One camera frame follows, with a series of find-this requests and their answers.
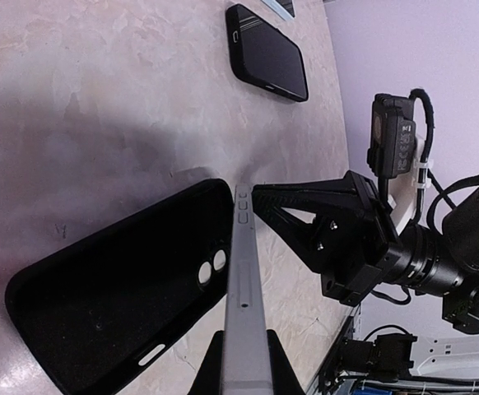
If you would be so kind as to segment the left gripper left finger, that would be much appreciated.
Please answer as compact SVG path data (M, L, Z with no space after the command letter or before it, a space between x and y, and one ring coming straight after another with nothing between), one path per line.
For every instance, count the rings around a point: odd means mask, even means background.
M220 395L224 332L214 333L188 395Z

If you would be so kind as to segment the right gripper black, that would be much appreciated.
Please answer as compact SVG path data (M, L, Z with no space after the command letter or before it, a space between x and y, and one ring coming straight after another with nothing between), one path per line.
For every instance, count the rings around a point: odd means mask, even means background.
M320 274L324 297L358 305L398 260L400 240L372 180L257 184L254 213L305 266Z

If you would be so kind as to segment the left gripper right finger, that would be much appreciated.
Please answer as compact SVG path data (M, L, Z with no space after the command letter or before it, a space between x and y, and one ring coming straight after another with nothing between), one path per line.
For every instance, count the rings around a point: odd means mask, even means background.
M272 371L272 386L274 395L305 395L296 377L291 363L288 360L285 350L278 338L277 333L267 330L267 343L270 355Z

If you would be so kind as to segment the black phone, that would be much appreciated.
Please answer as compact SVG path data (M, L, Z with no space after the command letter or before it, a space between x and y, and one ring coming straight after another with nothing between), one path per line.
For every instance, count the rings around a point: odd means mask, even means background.
M221 367L223 394L272 394L252 188L235 187Z

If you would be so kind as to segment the black phone case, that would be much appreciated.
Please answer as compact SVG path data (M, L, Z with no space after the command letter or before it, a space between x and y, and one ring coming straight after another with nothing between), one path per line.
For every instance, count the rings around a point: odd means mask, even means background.
M8 315L62 393L117 393L221 300L227 270L198 274L230 251L233 210L206 179L12 277Z
M309 99L300 48L246 6L226 9L232 72L240 81L295 102Z

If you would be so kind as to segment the light blue phone case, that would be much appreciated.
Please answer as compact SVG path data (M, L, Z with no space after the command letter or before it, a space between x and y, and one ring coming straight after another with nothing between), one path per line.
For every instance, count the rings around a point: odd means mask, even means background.
M292 21L295 18L295 8L292 0L262 0L262 3L284 21Z

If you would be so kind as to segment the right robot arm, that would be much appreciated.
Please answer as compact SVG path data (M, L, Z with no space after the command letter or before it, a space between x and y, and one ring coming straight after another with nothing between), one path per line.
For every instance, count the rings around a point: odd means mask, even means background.
M321 277L325 297L357 306L378 284L438 296L454 329L479 334L479 175L442 190L472 193L436 226L397 230L374 183L349 171L340 179L257 185L254 212Z

